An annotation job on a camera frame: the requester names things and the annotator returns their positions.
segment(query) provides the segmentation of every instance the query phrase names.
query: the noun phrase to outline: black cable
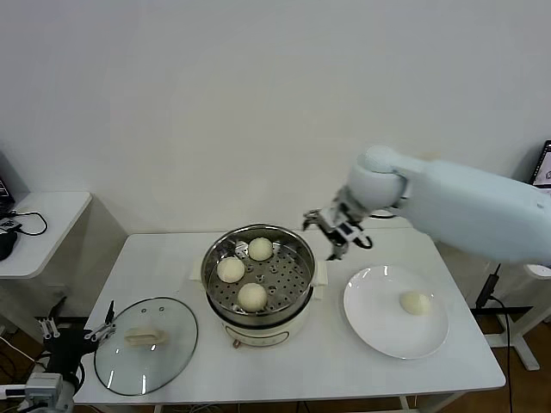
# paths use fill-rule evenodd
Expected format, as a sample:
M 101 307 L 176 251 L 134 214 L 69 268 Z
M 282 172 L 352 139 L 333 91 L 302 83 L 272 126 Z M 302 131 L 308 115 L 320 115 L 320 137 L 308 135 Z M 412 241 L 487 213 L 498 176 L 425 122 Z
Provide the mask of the black cable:
M 17 373 L 17 367 L 15 367 L 15 363 L 13 360 L 11 360 L 11 358 L 6 355 L 3 351 L 0 351 L 0 355 L 6 359 L 7 361 L 9 361 L 9 364 L 11 364 L 11 368 L 13 369 L 14 373 L 13 373 L 13 376 L 15 377 L 15 373 Z
M 392 219 L 396 218 L 396 215 L 369 215 L 369 217 L 375 219 Z
M 41 403 L 33 404 L 32 406 L 29 406 L 26 409 L 19 410 L 17 413 L 28 413 L 29 411 L 37 410 L 40 407 L 47 407 L 47 406 L 48 406 L 48 403 L 41 402 Z
M 11 385 L 15 383 L 15 376 L 12 376 L 10 373 L 8 373 L 8 371 L 2 366 L 0 366 L 0 371 L 2 371 L 2 373 L 4 373 L 8 377 L 8 379 L 11 380 L 10 382 Z
M 86 373 L 84 372 L 84 366 L 82 362 L 78 363 L 78 369 L 80 370 L 80 381 L 78 382 L 78 387 L 75 390 L 75 394 L 81 389 L 84 381 L 86 380 Z
M 24 217 L 28 215 L 36 215 L 37 217 L 42 219 L 42 222 L 44 223 L 44 229 L 40 232 L 25 232 L 22 229 L 17 229 L 15 230 L 15 232 L 19 232 L 20 234 L 23 234 L 23 235 L 29 235 L 30 237 L 36 237 L 36 236 L 42 235 L 48 229 L 48 223 L 46 222 L 46 220 L 44 219 L 41 213 L 18 213 L 17 211 L 12 211 L 11 214 L 13 217 Z
M 501 264 L 498 265 L 496 273 L 499 271 L 500 266 Z M 505 305 L 500 299 L 496 299 L 494 296 L 490 296 L 490 299 L 498 302 L 499 305 L 505 309 Z M 509 387 L 509 412 L 513 413 L 513 385 L 511 383 L 511 332 L 509 329 L 509 316 L 507 314 L 505 314 L 505 326 L 507 328 L 507 385 Z

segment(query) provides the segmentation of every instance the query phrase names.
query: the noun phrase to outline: table leg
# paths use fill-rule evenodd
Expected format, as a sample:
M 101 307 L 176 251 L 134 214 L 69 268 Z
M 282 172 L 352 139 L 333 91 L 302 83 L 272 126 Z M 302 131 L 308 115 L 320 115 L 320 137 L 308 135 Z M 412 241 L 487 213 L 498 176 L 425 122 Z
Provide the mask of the table leg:
M 509 316 L 504 316 L 501 314 L 498 315 L 498 321 L 504 329 L 507 326 L 505 322 L 505 317 L 509 317 L 509 325 L 511 327 L 511 333 L 516 332 L 514 336 L 511 334 L 511 347 L 513 347 L 517 351 L 518 357 L 520 357 L 520 360 L 523 362 L 526 370 L 529 370 L 529 371 L 539 370 L 540 365 L 537 362 L 535 356 L 532 354 L 530 347 L 528 347 L 528 343 L 524 340 L 523 335 L 521 335 L 520 333 L 525 334 L 526 332 L 525 329 L 530 325 L 531 325 L 530 328 L 534 328 L 539 322 L 543 320 L 543 316 L 545 316 L 545 312 L 543 313 L 540 312 L 539 314 L 536 313 L 535 317 L 530 317 L 530 319 L 526 320 L 526 322 L 522 322 L 520 325 L 520 328 L 517 327 L 517 324 L 520 324 L 521 320 L 527 317 L 533 310 L 538 310 L 538 309 L 533 308 L 532 310 L 528 311 L 516 323 L 513 323 L 513 321 Z M 538 318 L 540 319 L 540 321 L 534 324 L 535 320 L 537 320 Z M 506 331 L 500 334 L 486 334 L 485 338 L 488 341 L 488 345 L 491 348 L 507 347 Z
M 9 292 L 0 287 L 0 314 L 25 331 L 35 341 L 42 343 L 40 326 L 27 307 L 13 299 Z
M 418 410 L 422 413 L 436 413 L 460 398 L 463 394 L 465 392 L 434 394 L 428 397 L 423 405 L 418 407 Z

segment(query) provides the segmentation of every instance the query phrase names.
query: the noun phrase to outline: white plate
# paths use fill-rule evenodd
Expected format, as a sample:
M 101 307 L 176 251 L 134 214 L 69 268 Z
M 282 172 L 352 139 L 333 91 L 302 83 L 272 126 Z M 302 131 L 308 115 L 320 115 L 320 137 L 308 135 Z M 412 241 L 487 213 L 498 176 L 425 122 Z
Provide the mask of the white plate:
M 416 290 L 432 304 L 429 314 L 413 316 L 399 296 Z M 436 352 L 448 336 L 443 302 L 419 275 L 389 265 L 366 268 L 344 289 L 344 310 L 355 332 L 371 347 L 399 359 L 418 359 Z

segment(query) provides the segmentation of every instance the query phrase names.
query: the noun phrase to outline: power cord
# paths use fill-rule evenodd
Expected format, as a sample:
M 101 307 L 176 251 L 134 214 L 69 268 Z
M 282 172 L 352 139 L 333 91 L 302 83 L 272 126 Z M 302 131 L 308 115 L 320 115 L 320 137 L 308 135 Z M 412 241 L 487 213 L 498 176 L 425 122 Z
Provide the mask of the power cord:
M 29 406 L 26 409 L 19 410 L 18 413 L 28 413 L 29 411 L 37 410 L 37 409 L 40 409 L 41 407 L 47 407 L 47 406 L 48 406 L 47 403 L 40 402 L 37 404 L 33 404 L 32 406 Z
M 377 214 L 373 214 L 373 215 L 369 215 L 370 218 L 375 218 L 375 219 L 392 219 L 392 218 L 396 218 L 396 215 L 377 215 Z
M 501 305 L 501 308 L 505 310 L 506 307 L 500 299 L 496 299 L 493 295 L 491 295 L 489 299 L 496 301 L 499 305 Z M 507 314 L 505 314 L 505 327 L 507 329 L 507 386 L 509 387 L 509 412 L 513 413 L 513 385 L 511 383 L 511 332 L 509 329 L 509 316 Z
M 82 388 L 84 381 L 86 380 L 86 373 L 84 372 L 84 366 L 82 362 L 78 363 L 78 369 L 80 370 L 80 381 L 78 382 L 78 387 L 75 391 L 75 394 L 77 394 L 78 391 Z
M 42 235 L 48 229 L 48 223 L 46 222 L 46 220 L 44 219 L 44 217 L 42 216 L 41 213 L 37 213 L 37 212 L 18 213 L 17 211 L 10 211 L 10 212 L 4 213 L 2 215 L 3 215 L 2 218 L 27 217 L 27 216 L 30 216 L 30 215 L 36 215 L 38 218 L 40 218 L 42 220 L 42 222 L 44 223 L 44 229 L 40 232 L 26 232 L 26 231 L 22 230 L 21 227 L 15 228 L 15 229 L 12 230 L 14 232 L 19 232 L 20 234 L 23 234 L 23 235 L 29 235 L 30 237 L 37 237 L 39 235 Z
M 3 366 L 0 366 L 0 370 L 2 370 L 2 372 L 8 376 L 9 379 L 11 379 L 11 384 L 13 385 L 15 383 L 15 376 L 17 375 L 17 368 L 15 367 L 15 363 L 13 360 L 11 360 L 11 358 L 9 356 L 7 356 L 4 352 L 0 351 L 0 355 L 6 359 L 7 361 L 9 361 L 9 364 L 11 365 L 11 369 L 13 370 L 13 373 L 8 373 L 8 371 L 6 371 L 6 369 L 3 367 Z

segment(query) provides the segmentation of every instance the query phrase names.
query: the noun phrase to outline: pot handle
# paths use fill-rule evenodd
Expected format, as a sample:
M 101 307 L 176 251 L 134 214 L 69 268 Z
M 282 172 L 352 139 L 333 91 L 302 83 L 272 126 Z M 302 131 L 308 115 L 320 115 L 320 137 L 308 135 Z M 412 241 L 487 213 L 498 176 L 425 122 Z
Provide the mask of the pot handle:
M 316 274 L 313 276 L 313 297 L 315 299 L 324 298 L 325 287 L 328 284 L 327 279 L 327 264 L 325 261 L 316 262 Z

